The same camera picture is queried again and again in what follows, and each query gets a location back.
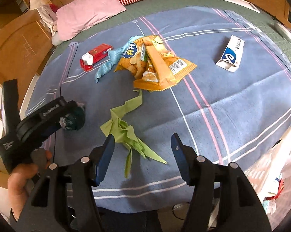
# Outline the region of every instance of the logo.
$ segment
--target logo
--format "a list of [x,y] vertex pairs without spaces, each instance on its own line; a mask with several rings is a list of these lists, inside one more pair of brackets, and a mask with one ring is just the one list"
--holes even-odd
[[128,46],[128,49],[127,49],[127,51],[124,53],[123,57],[124,57],[124,58],[131,58],[131,57],[133,57],[133,56],[136,55],[137,51],[138,51],[138,48],[137,48],[136,44],[135,44],[135,43],[131,43],[131,44]]
[[234,64],[236,61],[235,52],[232,49],[227,47],[222,56],[222,60]]
[[43,116],[47,116],[49,113],[53,112],[56,108],[59,107],[59,104],[53,106],[51,109],[47,110],[45,113],[43,113]]
[[14,143],[14,141],[10,141],[9,143],[8,142],[5,142],[3,145],[4,145],[4,148],[6,150],[9,150],[9,148],[12,147],[12,144]]

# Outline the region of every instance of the barcode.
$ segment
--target barcode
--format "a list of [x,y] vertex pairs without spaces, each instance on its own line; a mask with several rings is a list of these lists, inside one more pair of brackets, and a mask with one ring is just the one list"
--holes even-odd
[[145,45],[144,45],[144,43],[142,44],[142,47],[141,47],[141,54],[140,54],[140,60],[141,61],[144,61],[145,60],[145,52],[146,52],[146,49],[145,49],[146,47],[145,47]]
[[169,69],[172,71],[173,75],[176,75],[179,71],[183,70],[187,66],[182,59],[178,59],[172,65],[169,66]]

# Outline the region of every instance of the chip bag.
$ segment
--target chip bag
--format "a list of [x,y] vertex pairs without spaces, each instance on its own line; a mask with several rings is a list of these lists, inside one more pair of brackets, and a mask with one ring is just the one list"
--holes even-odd
[[131,71],[136,79],[135,88],[165,90],[176,85],[196,67],[194,63],[167,50],[159,36],[150,35],[131,43],[116,71]]
[[133,74],[135,79],[142,78],[147,66],[145,48],[142,38],[132,42],[127,51],[121,57],[115,71],[127,69]]

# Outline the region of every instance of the wooden headboard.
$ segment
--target wooden headboard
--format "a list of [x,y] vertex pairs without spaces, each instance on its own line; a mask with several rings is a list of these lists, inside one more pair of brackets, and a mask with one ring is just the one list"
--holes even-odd
[[[18,79],[19,109],[34,75],[41,74],[51,56],[51,34],[40,19],[37,10],[28,11],[0,30],[0,86],[6,80]],[[0,169],[0,186],[7,188],[8,175],[2,162]]]

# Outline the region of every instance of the pink pillow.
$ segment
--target pink pillow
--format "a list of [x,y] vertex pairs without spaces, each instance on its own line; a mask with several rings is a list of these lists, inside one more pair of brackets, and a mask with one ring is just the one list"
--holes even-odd
[[56,12],[59,38],[69,40],[125,10],[119,0],[74,0]]

